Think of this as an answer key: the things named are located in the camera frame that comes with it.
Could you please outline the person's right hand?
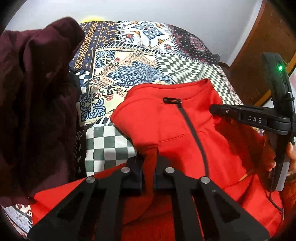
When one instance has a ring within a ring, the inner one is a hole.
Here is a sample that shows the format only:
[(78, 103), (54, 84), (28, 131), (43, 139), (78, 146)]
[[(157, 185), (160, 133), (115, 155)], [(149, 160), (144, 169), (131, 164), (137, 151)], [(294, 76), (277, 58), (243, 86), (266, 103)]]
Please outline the person's right hand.
[(275, 167), (269, 175), (270, 188), (272, 190), (281, 191), (286, 181), (291, 181), (295, 177), (295, 171), (290, 171), (291, 158), (287, 154), (288, 143), (294, 144), (295, 135), (288, 133), (287, 135), (278, 135), (269, 131), (264, 134), (268, 137), (268, 142), (275, 152)]

